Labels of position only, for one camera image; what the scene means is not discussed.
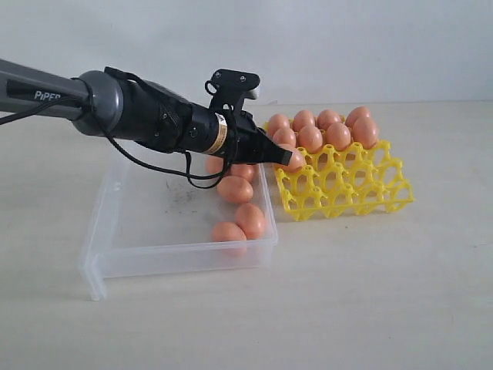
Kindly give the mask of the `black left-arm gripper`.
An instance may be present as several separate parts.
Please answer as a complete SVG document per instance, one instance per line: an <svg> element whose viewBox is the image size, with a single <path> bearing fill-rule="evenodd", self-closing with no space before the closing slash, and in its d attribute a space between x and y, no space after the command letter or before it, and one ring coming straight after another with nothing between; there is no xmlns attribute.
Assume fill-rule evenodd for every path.
<svg viewBox="0 0 493 370"><path fill-rule="evenodd" d="M222 109L216 111L215 116L220 146L211 147L208 154L223 159L232 156L234 164L290 164L293 151L284 149L266 136L266 132L255 124L251 113L242 110L234 114Z"/></svg>

